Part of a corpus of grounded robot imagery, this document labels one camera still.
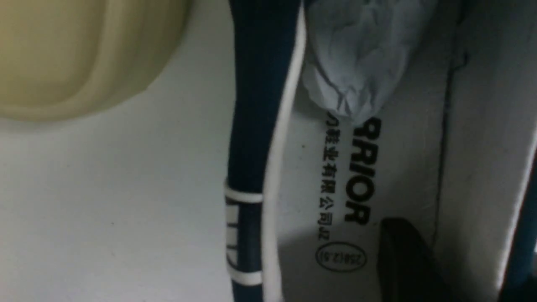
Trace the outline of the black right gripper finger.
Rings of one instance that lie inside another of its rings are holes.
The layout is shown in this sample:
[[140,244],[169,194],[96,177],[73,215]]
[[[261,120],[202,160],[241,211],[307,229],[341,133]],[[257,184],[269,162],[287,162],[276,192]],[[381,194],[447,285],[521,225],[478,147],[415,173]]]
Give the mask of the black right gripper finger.
[[377,272],[383,302],[458,301],[431,249],[403,218],[386,218],[380,224]]

